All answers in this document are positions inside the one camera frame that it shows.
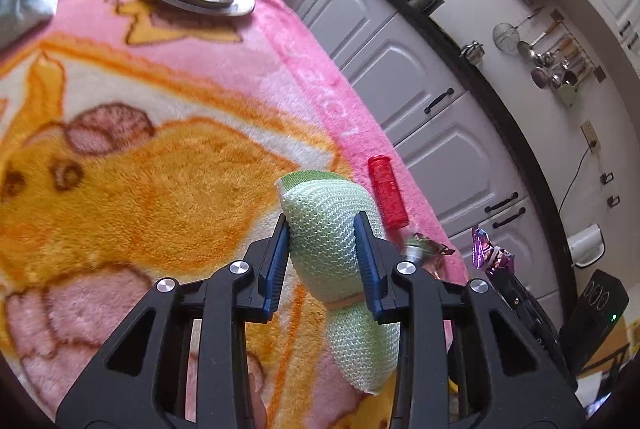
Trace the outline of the white kitchen cabinets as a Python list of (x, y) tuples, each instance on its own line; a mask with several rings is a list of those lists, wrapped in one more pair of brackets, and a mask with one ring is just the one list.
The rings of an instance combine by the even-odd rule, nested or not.
[(284, 0), (352, 84), (454, 244), (479, 224), (514, 251), (555, 324), (574, 307), (568, 247), (546, 178), (515, 119), (413, 0)]

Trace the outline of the red cylindrical can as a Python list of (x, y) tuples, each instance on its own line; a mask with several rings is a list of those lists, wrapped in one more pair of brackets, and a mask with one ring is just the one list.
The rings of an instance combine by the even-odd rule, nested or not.
[(368, 160), (369, 178), (378, 211), (386, 230), (400, 230), (409, 224), (408, 212), (393, 171), (390, 157), (378, 155)]

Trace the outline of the hanging steel ladles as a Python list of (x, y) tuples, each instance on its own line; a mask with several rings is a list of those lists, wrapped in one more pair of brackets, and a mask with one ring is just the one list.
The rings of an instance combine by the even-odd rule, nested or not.
[(577, 103), (582, 84), (596, 74), (586, 49), (563, 21), (554, 21), (532, 41), (519, 40), (518, 54), (532, 66), (535, 86), (550, 90), (566, 108)]

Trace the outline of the white wall power strip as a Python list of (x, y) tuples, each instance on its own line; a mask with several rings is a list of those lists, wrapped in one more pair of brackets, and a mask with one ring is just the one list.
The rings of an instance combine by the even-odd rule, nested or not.
[(586, 142), (588, 143), (589, 149), (591, 152), (597, 152), (597, 150), (599, 149), (599, 138), (597, 135), (596, 130), (594, 130), (594, 127), (592, 126), (592, 123), (590, 122), (590, 120), (585, 120), (581, 125), (580, 125), (580, 130), (582, 130), (582, 134), (585, 137)]

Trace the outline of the green foam net sleeve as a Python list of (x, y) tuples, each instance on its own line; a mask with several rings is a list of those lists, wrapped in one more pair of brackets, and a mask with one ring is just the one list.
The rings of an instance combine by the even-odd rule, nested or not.
[(326, 308), (333, 360), (355, 389), (378, 394), (397, 366), (400, 327), (376, 322), (367, 307), (355, 234), (363, 212), (373, 234), (386, 238), (378, 207), (366, 188), (333, 172), (294, 171), (277, 188), (295, 272)]

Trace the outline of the small foil candy wrapper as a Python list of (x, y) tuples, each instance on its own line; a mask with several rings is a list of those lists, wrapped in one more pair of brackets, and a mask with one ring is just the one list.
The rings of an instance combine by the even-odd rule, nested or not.
[(453, 254), (451, 247), (421, 233), (414, 233), (405, 241), (404, 258), (416, 267), (423, 267), (435, 279), (440, 279), (445, 257)]

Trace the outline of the small steel teapot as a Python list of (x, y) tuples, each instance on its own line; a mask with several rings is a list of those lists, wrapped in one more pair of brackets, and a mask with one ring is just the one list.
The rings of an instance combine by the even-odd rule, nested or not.
[(471, 65), (477, 66), (484, 58), (484, 45), (477, 40), (472, 40), (460, 49), (460, 56), (466, 59)]

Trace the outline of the black metal canister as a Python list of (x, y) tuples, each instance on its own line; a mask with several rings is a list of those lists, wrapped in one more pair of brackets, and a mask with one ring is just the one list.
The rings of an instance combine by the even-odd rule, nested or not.
[(444, 4), (444, 0), (409, 0), (408, 5), (420, 15), (431, 16)]

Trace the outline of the purple foil wrapper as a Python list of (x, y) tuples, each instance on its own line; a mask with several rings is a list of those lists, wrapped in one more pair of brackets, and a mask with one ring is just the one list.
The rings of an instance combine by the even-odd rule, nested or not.
[(494, 244), (488, 233), (478, 225), (472, 229), (472, 264), (486, 274), (495, 274), (499, 270), (514, 273), (512, 253)]

